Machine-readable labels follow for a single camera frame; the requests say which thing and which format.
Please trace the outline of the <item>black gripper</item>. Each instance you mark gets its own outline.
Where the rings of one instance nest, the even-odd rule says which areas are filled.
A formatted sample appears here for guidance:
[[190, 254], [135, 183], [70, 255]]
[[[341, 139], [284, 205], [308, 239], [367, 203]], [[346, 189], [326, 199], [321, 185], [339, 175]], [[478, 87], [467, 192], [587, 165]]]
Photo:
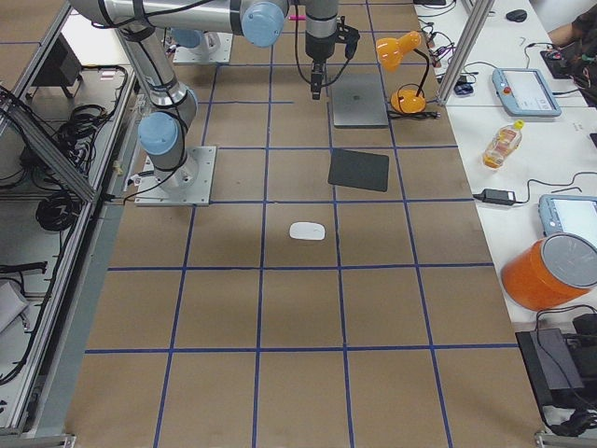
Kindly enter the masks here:
[[325, 64], [335, 51], [336, 36], [316, 37], [305, 33], [305, 51], [313, 60], [310, 77], [310, 89], [313, 99], [319, 99], [325, 80]]

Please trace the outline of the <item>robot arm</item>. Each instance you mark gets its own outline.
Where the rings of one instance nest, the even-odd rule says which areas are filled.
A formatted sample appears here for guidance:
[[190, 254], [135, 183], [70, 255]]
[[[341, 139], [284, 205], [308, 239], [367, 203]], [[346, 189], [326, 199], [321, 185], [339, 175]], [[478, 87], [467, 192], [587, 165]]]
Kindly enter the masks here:
[[217, 33], [172, 28], [171, 34], [176, 44], [184, 48], [195, 49], [204, 46], [212, 51], [220, 47], [220, 39]]
[[191, 34], [229, 33], [260, 48], [273, 46], [297, 1], [75, 1], [94, 25], [117, 32], [154, 110], [138, 128], [140, 143], [164, 184], [196, 176], [187, 159], [186, 134], [197, 112], [193, 91], [182, 84], [157, 37], [159, 28]]

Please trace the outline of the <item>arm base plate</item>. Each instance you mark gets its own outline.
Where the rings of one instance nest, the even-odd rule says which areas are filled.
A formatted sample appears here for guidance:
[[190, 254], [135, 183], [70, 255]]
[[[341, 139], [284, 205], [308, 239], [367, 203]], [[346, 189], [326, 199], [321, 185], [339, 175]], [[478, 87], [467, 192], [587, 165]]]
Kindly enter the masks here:
[[155, 172], [146, 156], [144, 169], [152, 171], [139, 183], [142, 191], [133, 197], [138, 206], [207, 206], [215, 171], [216, 147], [189, 147], [185, 163], [172, 176]]
[[172, 37], [175, 64], [229, 63], [232, 34], [173, 28]]

